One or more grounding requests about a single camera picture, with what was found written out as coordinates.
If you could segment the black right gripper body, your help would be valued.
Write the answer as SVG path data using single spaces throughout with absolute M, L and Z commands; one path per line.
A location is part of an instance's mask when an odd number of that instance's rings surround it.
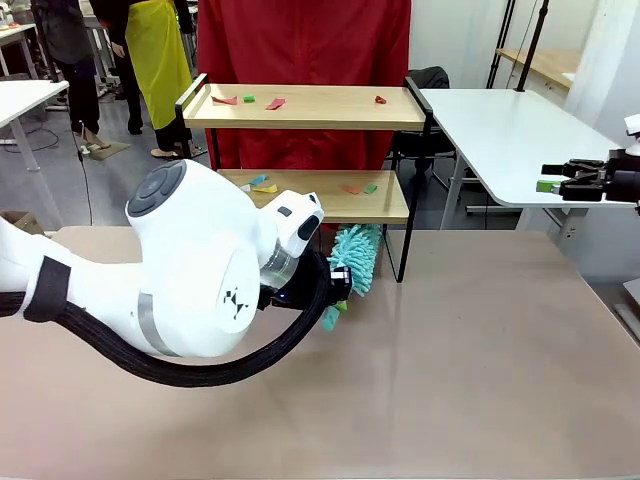
M 605 165 L 604 195 L 607 201 L 639 202 L 639 155 L 625 149 L 610 150 Z

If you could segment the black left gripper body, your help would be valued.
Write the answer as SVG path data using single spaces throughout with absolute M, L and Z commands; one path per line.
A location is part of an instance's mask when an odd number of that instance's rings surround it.
M 277 307 L 297 311 L 305 310 L 313 300 L 313 288 L 289 282 L 280 289 L 261 285 L 257 309 Z

